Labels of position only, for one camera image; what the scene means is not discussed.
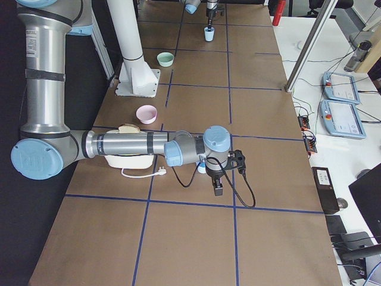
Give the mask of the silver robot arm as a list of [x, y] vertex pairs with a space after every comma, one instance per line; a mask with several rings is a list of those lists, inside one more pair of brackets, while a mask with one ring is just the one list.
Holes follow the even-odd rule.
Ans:
[[222, 195], [221, 180], [233, 161], [224, 127], [192, 136], [185, 131], [95, 133], [65, 125], [65, 37], [92, 33], [91, 1], [18, 1], [17, 15], [26, 27], [28, 115], [11, 151], [18, 172], [44, 180], [84, 158], [159, 154], [170, 167], [205, 163], [215, 195]]
[[[201, 0], [182, 0], [180, 1], [186, 12], [193, 14], [201, 4]], [[217, 14], [218, 0], [207, 0], [206, 17], [208, 18], [207, 31], [212, 31], [213, 19]]]

